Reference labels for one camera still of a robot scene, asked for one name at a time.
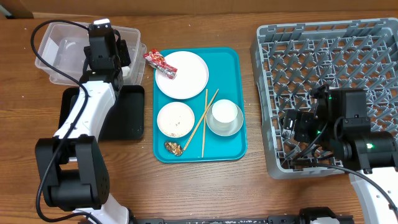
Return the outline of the red snack wrapper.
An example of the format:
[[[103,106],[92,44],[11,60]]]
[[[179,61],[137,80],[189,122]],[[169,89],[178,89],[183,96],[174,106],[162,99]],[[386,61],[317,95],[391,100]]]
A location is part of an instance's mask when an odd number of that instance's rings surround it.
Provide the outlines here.
[[[177,69],[169,65],[164,56],[156,49],[150,50],[148,53],[143,55],[143,58],[148,61],[149,65],[156,70],[164,73],[169,79],[175,78]]]

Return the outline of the grey-green bowl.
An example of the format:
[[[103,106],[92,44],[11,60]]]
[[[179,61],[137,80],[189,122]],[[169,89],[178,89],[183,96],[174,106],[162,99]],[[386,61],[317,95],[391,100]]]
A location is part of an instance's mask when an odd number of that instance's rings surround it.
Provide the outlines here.
[[[235,120],[233,120],[230,123],[221,123],[218,122],[216,119],[214,119],[211,109],[212,106],[210,106],[210,109],[208,110],[206,114],[206,123],[209,129],[214,132],[215,134],[219,136],[232,136],[236,134],[242,127],[244,123],[244,115],[243,112],[241,111],[240,107],[236,105],[238,109],[238,115]]]

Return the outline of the white cup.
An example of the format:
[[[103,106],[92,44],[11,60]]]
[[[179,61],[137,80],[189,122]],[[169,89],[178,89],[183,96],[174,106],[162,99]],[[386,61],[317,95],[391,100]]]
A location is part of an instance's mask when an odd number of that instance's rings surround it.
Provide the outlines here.
[[[238,109],[236,105],[226,99],[218,100],[211,109],[214,119],[221,123],[230,123],[236,119]]]

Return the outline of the small white rice bowl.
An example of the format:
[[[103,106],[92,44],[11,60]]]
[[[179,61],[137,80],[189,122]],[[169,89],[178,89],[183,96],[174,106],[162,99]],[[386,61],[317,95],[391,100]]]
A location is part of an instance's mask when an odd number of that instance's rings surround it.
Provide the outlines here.
[[[170,138],[181,138],[192,130],[195,115],[188,105],[175,101],[160,109],[156,121],[162,134]]]

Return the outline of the white napkin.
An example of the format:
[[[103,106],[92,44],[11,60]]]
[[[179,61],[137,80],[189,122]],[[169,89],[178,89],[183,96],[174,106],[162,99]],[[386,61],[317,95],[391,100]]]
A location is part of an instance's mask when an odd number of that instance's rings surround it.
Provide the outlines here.
[[[122,67],[123,78],[126,78],[129,76],[130,70],[131,69],[129,66]]]

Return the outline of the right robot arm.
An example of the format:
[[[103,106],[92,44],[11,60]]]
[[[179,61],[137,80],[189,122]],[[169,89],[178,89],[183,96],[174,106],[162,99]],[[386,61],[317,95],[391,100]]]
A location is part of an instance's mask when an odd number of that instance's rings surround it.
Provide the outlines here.
[[[397,142],[387,131],[372,131],[366,91],[323,85],[311,92],[313,112],[287,110],[284,131],[308,146],[292,163],[349,175],[366,223],[397,223]]]

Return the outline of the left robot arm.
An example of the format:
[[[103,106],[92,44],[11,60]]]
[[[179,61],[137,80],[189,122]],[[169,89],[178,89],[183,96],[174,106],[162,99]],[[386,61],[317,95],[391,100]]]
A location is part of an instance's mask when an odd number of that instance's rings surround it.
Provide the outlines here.
[[[40,184],[35,199],[38,216],[49,223],[84,216],[92,223],[135,223],[130,209],[110,194],[109,173],[98,138],[105,118],[123,87],[127,47],[108,19],[85,28],[89,46],[83,74],[75,79],[78,98],[52,138],[39,139],[35,156]]]

